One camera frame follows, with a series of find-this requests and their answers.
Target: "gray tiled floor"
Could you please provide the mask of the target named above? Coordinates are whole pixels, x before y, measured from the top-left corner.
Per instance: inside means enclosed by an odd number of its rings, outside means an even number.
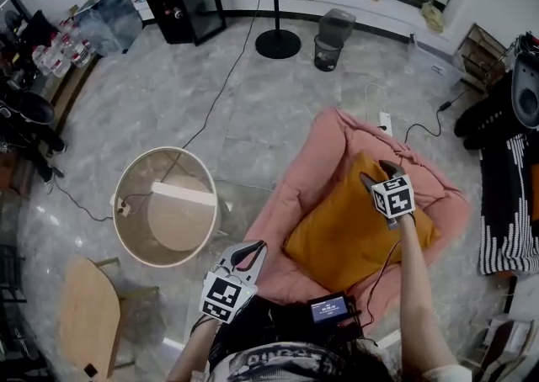
[[[108,215],[110,196],[129,162],[155,146],[182,146],[202,126],[241,52],[249,23],[248,19],[232,21],[225,32],[199,47],[167,45],[158,28],[151,26],[126,55],[103,59],[70,116],[64,133],[69,150],[55,160],[66,173],[63,187],[94,215]],[[59,294],[69,257],[119,256],[121,268],[108,268],[114,279],[160,287],[157,302],[133,310],[130,341],[122,342],[120,357],[135,354],[136,367],[121,370],[115,380],[163,380],[196,318],[204,272],[227,244],[241,240],[301,148],[317,112],[337,105],[359,118],[368,114],[369,120],[377,121],[378,112],[385,109],[392,114],[393,134],[403,139],[415,121],[435,130],[436,109],[458,93],[456,89],[447,93],[416,75],[405,45],[357,31],[337,69],[320,72],[312,64],[317,26],[308,22],[282,22],[302,38],[297,56],[265,59],[254,50],[254,40],[271,25],[272,20],[257,19],[245,54],[206,129],[189,145],[215,175],[221,196],[232,203],[232,212],[223,221],[229,236],[216,238],[196,260],[178,268],[143,266],[121,246],[110,221],[91,221],[58,190],[47,195],[35,182],[31,200],[20,211],[17,234],[27,258],[24,288],[29,302],[24,313],[62,380],[85,380],[64,360],[57,341]],[[369,83],[384,91],[370,86],[365,96]],[[435,162],[474,208],[463,238],[430,269],[436,313],[456,353],[464,353],[471,344],[475,332],[470,323],[482,323],[502,300],[498,285],[479,277],[476,270],[478,155],[465,151],[451,132],[470,102],[466,95],[440,115],[440,138],[417,129],[409,137],[409,144]],[[394,311],[380,322],[373,337],[397,327]]]

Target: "orange pillow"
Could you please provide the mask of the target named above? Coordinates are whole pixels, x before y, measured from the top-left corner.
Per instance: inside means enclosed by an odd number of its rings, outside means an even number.
[[[343,181],[300,222],[284,246],[290,259],[331,292],[347,290],[382,269],[400,237],[399,229],[388,230],[386,219],[374,208],[360,172],[376,181],[388,179],[378,162],[361,151]],[[414,216],[419,244],[425,249],[440,233],[421,209]],[[400,260],[397,247],[390,263]]]

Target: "pink bean bag chair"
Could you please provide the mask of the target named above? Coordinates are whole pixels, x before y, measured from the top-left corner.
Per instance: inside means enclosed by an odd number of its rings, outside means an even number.
[[[286,257],[281,247],[302,218],[346,174],[359,151],[366,151],[378,161],[400,163],[402,160],[414,186],[416,205],[440,232],[440,238],[424,251],[427,264],[462,234],[470,214],[469,204],[434,165],[375,126],[337,109],[325,109],[314,120],[307,142],[245,236],[245,240],[264,240],[268,244],[264,268],[257,281],[260,296],[289,304],[329,294]],[[357,309],[362,311],[362,325],[370,320],[366,301],[377,276],[378,273],[372,274],[348,291],[356,298]],[[387,267],[369,304],[375,324],[398,302],[400,281],[400,265]]]

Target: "fan base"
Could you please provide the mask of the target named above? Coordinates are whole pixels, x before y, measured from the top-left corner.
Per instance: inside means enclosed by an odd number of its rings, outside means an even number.
[[[286,59],[292,57],[301,49],[302,42],[296,34],[288,30],[272,29],[264,32],[256,39],[256,51],[270,59]]]

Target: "striped fabric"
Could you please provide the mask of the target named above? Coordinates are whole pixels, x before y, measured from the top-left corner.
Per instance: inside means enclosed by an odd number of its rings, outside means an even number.
[[[539,229],[531,223],[531,174],[536,137],[518,135],[481,152],[482,274],[518,270],[539,272]]]

